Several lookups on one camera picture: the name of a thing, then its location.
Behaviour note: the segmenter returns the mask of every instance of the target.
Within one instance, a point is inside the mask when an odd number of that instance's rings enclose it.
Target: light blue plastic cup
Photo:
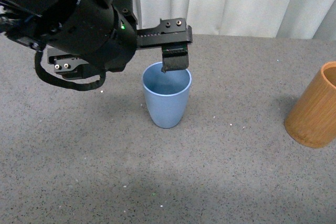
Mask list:
[[[187,69],[163,73],[161,68],[162,62],[157,62],[145,69],[143,92],[154,123],[161,128],[172,128],[183,116],[192,78]]]

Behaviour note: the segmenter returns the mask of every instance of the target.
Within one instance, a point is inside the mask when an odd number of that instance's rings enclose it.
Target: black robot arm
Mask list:
[[[123,71],[138,49],[161,47],[163,71],[188,67],[192,29],[183,18],[160,20],[157,27],[137,30],[132,0],[0,0],[0,33],[35,50],[38,76],[49,84],[80,91],[100,87],[106,72]],[[65,80],[40,65],[48,63]],[[100,75],[76,84],[66,80]]]

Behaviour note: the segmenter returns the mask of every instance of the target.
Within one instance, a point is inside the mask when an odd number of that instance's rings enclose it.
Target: wooden cup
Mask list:
[[[285,120],[300,144],[321,148],[336,138],[336,61],[323,65]]]

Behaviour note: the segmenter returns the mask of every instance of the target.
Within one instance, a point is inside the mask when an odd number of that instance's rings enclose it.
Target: gray table surface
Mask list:
[[[40,81],[33,55],[0,36],[0,223],[336,223],[336,141],[283,125],[336,42],[195,35],[168,130],[140,80],[159,49],[88,92]]]

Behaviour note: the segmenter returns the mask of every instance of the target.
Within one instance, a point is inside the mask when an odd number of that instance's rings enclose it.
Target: curtain fold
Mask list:
[[[335,0],[134,0],[139,27],[187,18],[195,34],[336,39]]]

